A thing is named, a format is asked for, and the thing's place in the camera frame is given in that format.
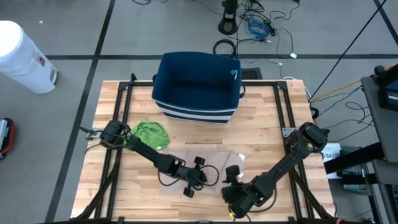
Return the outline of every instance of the blue fabric bin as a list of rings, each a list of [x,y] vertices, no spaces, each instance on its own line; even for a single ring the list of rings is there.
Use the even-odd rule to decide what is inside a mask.
[[[238,108],[239,60],[200,52],[164,54],[152,99],[171,118],[226,124]]]

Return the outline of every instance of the white plastic container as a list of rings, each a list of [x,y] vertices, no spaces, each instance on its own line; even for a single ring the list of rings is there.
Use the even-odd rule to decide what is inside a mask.
[[[0,21],[0,73],[41,94],[55,88],[58,71],[18,24]]]

